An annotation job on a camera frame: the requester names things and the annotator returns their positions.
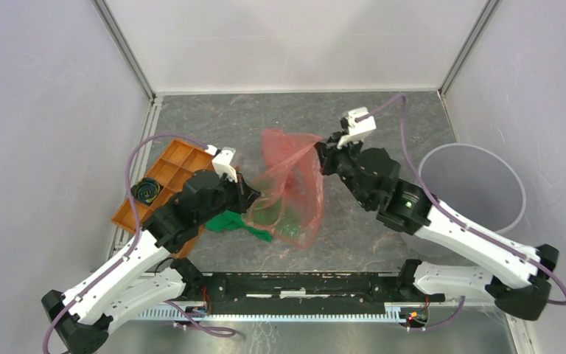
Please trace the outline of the red plastic trash bag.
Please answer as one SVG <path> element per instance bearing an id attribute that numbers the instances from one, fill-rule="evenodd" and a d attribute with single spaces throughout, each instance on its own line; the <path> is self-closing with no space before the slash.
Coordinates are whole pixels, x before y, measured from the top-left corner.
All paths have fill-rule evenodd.
<path id="1" fill-rule="evenodd" d="M 311 133 L 265 129 L 261 134 L 265 172 L 249 183 L 260 196 L 242 219 L 248 226 L 300 249 L 310 247 L 324 215 L 324 177 Z"/>

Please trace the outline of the grey plastic trash bin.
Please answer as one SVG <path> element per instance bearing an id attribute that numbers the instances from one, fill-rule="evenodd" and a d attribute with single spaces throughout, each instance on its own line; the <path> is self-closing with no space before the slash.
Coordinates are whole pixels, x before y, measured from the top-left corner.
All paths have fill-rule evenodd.
<path id="1" fill-rule="evenodd" d="M 439 146 L 413 164 L 425 186 L 440 201 L 477 224 L 514 242 L 522 235 L 526 196 L 514 169 L 481 147 Z"/>

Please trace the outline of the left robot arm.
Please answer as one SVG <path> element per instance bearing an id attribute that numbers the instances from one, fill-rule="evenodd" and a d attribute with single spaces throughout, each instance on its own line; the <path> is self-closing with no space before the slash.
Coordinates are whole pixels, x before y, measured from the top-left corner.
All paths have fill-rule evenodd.
<path id="1" fill-rule="evenodd" d="M 68 353 L 95 353 L 111 332 L 147 306 L 178 296 L 196 299 L 202 281 L 190 273 L 170 270 L 138 289 L 130 291 L 128 286 L 155 264 L 177 254 L 207 221 L 225 211 L 244 213 L 259 196 L 240 173 L 236 178 L 211 170 L 194 173 L 92 275 L 67 291 L 50 290 L 43 295 L 41 304 L 51 322 L 43 352 L 49 351 L 49 338 L 56 333 Z"/>

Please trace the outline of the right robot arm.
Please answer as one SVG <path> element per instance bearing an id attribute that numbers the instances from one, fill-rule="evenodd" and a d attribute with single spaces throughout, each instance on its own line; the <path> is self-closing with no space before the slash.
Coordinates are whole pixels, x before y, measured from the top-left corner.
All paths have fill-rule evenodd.
<path id="1" fill-rule="evenodd" d="M 400 164 L 383 148 L 363 149 L 361 142 L 338 146 L 335 133 L 315 144 L 321 173 L 337 175 L 356 202 L 395 232 L 439 244 L 474 263 L 439 266 L 407 260 L 396 281 L 406 301 L 422 294 L 481 298 L 505 313 L 536 321 L 550 298 L 559 250 L 505 239 L 459 215 L 422 187 L 399 177 Z"/>

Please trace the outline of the green cloth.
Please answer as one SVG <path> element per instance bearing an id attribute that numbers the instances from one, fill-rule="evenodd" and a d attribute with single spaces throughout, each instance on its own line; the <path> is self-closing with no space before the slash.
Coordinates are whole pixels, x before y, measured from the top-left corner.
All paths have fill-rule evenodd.
<path id="1" fill-rule="evenodd" d="M 269 232 L 248 226 L 243 221 L 241 214 L 231 211 L 225 211 L 216 215 L 205 223 L 205 228 L 211 232 L 227 232 L 243 229 L 265 242 L 271 242 L 273 239 L 273 236 Z"/>

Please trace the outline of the orange compartment tray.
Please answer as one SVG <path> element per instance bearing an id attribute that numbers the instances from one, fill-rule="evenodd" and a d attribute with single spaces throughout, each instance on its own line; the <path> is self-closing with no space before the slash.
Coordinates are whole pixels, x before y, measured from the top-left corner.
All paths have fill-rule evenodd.
<path id="1" fill-rule="evenodd" d="M 154 210 L 167 202 L 170 197 L 183 189 L 184 182 L 199 170 L 213 170 L 212 156 L 204 149 L 196 147 L 180 139 L 174 139 L 165 148 L 153 166 L 144 174 L 147 178 L 156 180 L 160 190 L 156 199 L 147 205 L 136 202 L 140 221 L 150 217 Z M 132 238 L 135 232 L 135 221 L 128 200 L 125 200 L 115 212 L 111 221 L 117 226 L 113 237 L 113 250 L 120 250 Z"/>

